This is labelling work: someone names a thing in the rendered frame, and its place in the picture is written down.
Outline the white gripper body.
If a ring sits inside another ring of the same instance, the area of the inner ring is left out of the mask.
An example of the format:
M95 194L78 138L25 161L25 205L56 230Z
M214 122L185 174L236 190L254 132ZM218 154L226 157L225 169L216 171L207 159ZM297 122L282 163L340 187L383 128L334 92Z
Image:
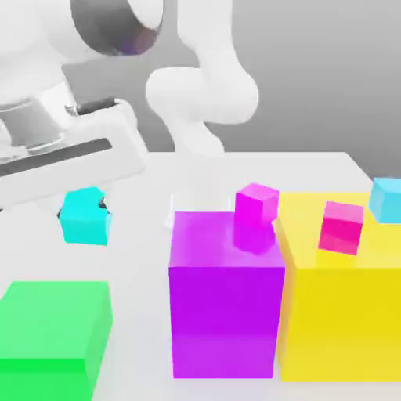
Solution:
M8 161L0 164L0 209L137 175L147 157L140 138L115 136Z

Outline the small cyan cube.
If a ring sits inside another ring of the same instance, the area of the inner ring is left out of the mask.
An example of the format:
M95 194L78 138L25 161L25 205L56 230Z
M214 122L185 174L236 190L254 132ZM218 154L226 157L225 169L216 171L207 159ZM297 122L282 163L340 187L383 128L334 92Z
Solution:
M104 198L105 192L95 186L67 193L58 214L66 243L107 245L112 213Z

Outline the large purple box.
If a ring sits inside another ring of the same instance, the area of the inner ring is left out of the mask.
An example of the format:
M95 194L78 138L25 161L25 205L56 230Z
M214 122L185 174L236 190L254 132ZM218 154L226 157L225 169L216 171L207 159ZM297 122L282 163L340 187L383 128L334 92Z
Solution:
M178 211L168 265L174 378L271 378L285 263L272 226Z

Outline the small magenta cube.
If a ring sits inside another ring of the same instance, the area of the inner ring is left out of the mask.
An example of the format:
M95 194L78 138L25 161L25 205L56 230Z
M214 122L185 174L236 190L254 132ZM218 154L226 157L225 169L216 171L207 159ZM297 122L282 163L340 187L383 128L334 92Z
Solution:
M260 255L274 245L279 197L279 190L254 182L236 193L233 238L239 249Z

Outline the large yellow box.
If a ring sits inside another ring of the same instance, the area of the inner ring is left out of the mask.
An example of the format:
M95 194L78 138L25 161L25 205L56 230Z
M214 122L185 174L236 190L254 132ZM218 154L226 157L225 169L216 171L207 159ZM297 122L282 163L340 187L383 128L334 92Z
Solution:
M366 211L356 255L318 247L328 201L368 200L280 195L275 229L286 272L276 360L285 382L401 382L401 225Z

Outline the small light blue cube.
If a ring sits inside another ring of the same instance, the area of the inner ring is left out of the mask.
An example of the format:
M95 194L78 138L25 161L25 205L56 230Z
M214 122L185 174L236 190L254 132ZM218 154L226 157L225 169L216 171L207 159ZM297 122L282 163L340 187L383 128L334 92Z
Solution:
M374 178L369 209L378 223L401 224L401 178Z

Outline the large green box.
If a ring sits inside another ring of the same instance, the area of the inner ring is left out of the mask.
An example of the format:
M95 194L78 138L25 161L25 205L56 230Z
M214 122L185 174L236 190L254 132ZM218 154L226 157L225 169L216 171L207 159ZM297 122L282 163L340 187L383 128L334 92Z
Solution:
M12 282L0 298L0 401L92 401L112 324L106 282Z

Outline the small pink cube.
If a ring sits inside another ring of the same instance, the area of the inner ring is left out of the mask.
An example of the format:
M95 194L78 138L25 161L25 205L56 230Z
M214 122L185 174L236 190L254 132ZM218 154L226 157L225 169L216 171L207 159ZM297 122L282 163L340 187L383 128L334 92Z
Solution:
M318 248L346 255L356 255L363 219L363 206L327 201Z

